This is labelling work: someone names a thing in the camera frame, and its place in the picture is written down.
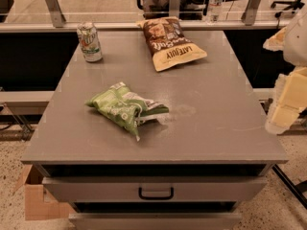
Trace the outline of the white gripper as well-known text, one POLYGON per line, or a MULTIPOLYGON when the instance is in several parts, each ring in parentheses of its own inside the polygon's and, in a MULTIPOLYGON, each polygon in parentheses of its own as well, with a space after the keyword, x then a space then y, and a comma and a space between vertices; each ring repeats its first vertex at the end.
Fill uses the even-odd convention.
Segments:
MULTIPOLYGON (((303 7, 286 28, 268 38, 263 48, 282 51, 294 66, 307 66, 307 7, 303 7)), ((269 107, 265 129, 282 134, 307 108, 307 67, 296 67, 289 75, 280 74, 275 82, 273 101, 269 107)))

